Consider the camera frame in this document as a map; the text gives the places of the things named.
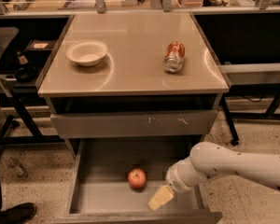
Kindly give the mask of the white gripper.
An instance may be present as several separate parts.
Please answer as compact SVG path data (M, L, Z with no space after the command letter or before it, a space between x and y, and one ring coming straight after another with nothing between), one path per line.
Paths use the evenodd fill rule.
M147 205L151 210L157 210L174 198L174 192L187 192L206 180L207 175L196 170L190 157L187 157L169 167L166 174L168 185L161 185Z

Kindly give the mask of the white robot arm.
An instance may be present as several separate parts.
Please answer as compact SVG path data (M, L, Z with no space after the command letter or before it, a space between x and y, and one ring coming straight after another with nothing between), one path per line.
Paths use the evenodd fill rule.
M233 151L211 142L200 142L188 157L169 167L165 184L155 191L147 205L150 210L157 210L176 193L185 193L223 175L238 175L280 191L280 155Z

